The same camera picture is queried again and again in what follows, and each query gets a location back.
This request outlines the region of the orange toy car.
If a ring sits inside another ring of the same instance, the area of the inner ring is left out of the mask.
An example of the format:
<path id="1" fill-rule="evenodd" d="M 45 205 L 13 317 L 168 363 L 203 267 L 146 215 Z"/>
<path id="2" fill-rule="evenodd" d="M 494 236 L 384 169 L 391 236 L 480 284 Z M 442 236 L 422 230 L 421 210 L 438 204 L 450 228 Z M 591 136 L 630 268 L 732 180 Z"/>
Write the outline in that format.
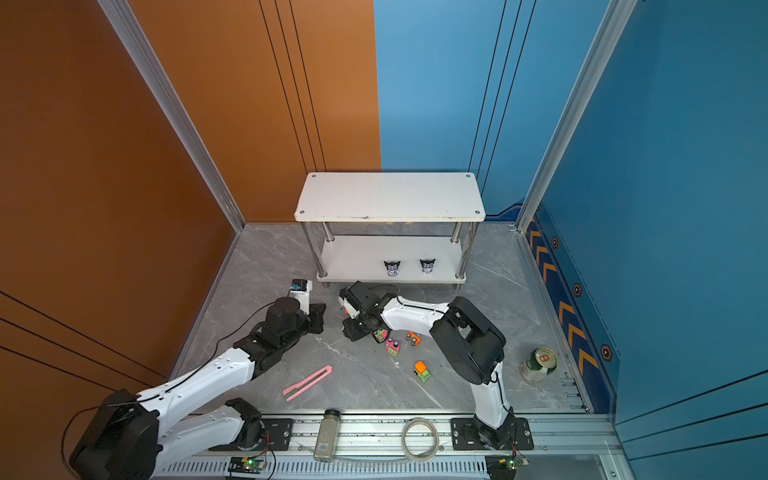
<path id="1" fill-rule="evenodd" d="M 408 331 L 405 336 L 405 340 L 412 347 L 418 347 L 422 341 L 422 337 L 413 331 Z"/>

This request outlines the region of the black purple robot toy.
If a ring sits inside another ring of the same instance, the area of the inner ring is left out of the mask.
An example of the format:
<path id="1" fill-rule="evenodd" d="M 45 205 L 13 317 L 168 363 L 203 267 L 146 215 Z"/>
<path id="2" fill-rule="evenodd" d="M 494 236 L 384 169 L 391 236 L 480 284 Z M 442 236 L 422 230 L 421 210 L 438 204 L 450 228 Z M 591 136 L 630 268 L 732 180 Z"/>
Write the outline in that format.
<path id="1" fill-rule="evenodd" d="M 431 275 L 434 272 L 436 259 L 420 259 L 419 260 L 421 271 L 423 274 Z"/>

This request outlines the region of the orange green toy truck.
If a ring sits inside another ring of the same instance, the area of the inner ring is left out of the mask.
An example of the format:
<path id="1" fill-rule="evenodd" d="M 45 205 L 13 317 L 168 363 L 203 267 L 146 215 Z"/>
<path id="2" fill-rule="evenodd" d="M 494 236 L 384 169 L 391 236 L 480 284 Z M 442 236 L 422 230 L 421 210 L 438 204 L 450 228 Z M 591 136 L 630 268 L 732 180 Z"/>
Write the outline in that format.
<path id="1" fill-rule="evenodd" d="M 426 364 L 422 361 L 418 361 L 414 364 L 414 373 L 422 383 L 426 383 L 431 378 L 430 371 L 427 369 Z"/>

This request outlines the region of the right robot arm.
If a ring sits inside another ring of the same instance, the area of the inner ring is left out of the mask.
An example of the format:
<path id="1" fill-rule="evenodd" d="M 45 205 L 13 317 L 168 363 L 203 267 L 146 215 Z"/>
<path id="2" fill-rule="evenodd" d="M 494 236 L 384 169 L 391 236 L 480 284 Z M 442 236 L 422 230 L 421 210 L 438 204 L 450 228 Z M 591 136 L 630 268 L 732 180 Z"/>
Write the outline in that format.
<path id="1" fill-rule="evenodd" d="M 470 384 L 479 439 L 491 449 L 514 446 L 516 418 L 506 397 L 503 361 L 506 338 L 467 298 L 424 303 L 400 295 L 378 295 L 361 282 L 339 292 L 347 318 L 342 332 L 351 341 L 386 329 L 435 341 L 448 364 Z"/>

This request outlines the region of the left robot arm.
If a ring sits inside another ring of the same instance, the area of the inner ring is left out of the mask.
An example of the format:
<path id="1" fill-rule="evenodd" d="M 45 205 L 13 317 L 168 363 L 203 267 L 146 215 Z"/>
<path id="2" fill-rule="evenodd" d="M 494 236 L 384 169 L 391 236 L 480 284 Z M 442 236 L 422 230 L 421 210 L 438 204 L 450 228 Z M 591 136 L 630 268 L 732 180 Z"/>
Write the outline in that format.
<path id="1" fill-rule="evenodd" d="M 64 463 L 79 479 L 149 479 L 211 447 L 245 440 L 260 413 L 237 398 L 200 417 L 194 411 L 282 360 L 307 334 L 323 331 L 326 306 L 281 297 L 265 319 L 208 363 L 162 385 L 120 389 L 93 407 L 93 418 Z"/>

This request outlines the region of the white two-tier shelf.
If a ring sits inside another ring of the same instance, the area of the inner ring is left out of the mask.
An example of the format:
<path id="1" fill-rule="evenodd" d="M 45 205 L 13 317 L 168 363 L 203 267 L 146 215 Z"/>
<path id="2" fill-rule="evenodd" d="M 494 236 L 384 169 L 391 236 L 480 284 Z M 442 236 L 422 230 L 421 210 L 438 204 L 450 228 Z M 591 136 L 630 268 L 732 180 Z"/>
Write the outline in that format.
<path id="1" fill-rule="evenodd" d="M 478 227 L 486 218 L 474 174 L 468 172 L 317 172 L 307 176 L 294 214 L 304 232 L 318 224 L 311 246 L 318 281 L 441 284 L 460 287 Z M 447 236 L 335 233 L 335 224 L 450 223 Z M 420 259 L 435 258 L 431 275 Z M 399 260 L 389 277 L 384 261 Z"/>

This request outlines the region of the pink plastic tongs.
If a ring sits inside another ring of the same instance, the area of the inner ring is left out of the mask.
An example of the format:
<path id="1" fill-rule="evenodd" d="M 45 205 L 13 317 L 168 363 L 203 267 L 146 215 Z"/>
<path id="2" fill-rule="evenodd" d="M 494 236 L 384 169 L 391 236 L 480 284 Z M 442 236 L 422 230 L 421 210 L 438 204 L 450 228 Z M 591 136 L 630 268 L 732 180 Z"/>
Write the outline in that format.
<path id="1" fill-rule="evenodd" d="M 326 365 L 316 372 L 309 375 L 307 378 L 290 385 L 286 387 L 282 391 L 282 395 L 284 396 L 284 399 L 286 402 L 291 402 L 307 392 L 308 390 L 312 389 L 315 385 L 320 383 L 322 380 L 327 378 L 331 373 L 333 372 L 333 367 L 331 365 Z"/>

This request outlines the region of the clear plastic bottle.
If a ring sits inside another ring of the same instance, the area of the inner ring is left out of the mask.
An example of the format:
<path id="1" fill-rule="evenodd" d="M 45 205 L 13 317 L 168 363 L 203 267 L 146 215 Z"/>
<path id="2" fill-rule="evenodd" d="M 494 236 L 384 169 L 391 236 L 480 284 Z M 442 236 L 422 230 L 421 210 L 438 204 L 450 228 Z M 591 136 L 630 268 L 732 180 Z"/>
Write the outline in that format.
<path id="1" fill-rule="evenodd" d="M 340 424 L 341 413 L 339 410 L 327 409 L 324 412 L 313 451 L 313 459 L 316 462 L 330 463 L 333 461 Z"/>

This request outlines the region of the left circuit board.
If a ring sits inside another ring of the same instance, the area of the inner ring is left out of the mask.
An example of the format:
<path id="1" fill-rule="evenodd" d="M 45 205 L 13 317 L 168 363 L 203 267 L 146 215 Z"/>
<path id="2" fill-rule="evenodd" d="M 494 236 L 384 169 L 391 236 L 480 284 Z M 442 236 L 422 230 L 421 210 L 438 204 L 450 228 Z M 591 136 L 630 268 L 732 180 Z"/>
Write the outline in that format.
<path id="1" fill-rule="evenodd" d="M 261 475 L 267 469 L 268 461 L 261 457 L 231 457 L 227 467 L 227 474 L 234 475 Z"/>

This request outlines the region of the circuit board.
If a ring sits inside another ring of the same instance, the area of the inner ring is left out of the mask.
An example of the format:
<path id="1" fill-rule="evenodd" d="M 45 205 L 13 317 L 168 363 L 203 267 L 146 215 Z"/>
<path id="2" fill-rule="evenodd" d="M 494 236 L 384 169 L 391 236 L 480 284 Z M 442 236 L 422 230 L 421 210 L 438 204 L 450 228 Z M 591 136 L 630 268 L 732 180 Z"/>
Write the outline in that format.
<path id="1" fill-rule="evenodd" d="M 485 457 L 486 472 L 490 480 L 514 480 L 521 468 L 530 462 L 520 455 L 490 455 Z"/>
<path id="2" fill-rule="evenodd" d="M 267 469 L 268 461 L 261 457 L 231 457 L 227 467 L 227 474 L 234 475 L 261 475 Z"/>

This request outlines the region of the tape roll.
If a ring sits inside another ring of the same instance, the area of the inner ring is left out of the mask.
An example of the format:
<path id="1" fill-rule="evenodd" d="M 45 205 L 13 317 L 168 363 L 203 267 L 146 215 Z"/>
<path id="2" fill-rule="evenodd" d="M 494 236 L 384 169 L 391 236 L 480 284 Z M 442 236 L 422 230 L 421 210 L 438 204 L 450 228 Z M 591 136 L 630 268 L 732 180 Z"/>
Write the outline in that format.
<path id="1" fill-rule="evenodd" d="M 538 347 L 526 357 L 521 364 L 520 371 L 525 380 L 538 383 L 552 374 L 557 366 L 557 354 L 549 348 Z"/>

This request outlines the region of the right circuit board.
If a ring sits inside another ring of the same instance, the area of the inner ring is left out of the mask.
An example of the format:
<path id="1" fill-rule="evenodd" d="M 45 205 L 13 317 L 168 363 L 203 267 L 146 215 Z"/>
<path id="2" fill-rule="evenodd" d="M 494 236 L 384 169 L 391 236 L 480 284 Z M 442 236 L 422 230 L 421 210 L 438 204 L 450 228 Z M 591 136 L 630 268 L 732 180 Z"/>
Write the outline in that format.
<path id="1" fill-rule="evenodd" d="M 521 468 L 530 462 L 520 455 L 490 455 L 485 457 L 486 472 L 490 480 L 514 480 Z"/>

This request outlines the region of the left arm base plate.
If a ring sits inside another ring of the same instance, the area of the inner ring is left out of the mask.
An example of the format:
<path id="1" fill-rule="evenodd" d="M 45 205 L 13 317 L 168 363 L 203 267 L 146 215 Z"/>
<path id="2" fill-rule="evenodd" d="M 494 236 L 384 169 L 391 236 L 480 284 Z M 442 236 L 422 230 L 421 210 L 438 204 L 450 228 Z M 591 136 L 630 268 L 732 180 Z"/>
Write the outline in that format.
<path id="1" fill-rule="evenodd" d="M 255 452 L 265 450 L 287 451 L 293 429 L 290 418 L 272 418 L 247 421 L 235 439 L 225 445 L 209 448 L 212 452 Z"/>

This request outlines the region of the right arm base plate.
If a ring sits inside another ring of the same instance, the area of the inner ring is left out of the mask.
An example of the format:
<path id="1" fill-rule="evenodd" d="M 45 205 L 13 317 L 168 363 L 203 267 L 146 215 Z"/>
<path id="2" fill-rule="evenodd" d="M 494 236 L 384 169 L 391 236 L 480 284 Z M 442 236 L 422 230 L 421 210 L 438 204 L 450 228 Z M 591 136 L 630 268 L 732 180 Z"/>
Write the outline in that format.
<path id="1" fill-rule="evenodd" d="M 452 418 L 451 439 L 456 451 L 532 451 L 535 448 L 528 420 L 508 415 L 499 428 L 477 418 Z"/>

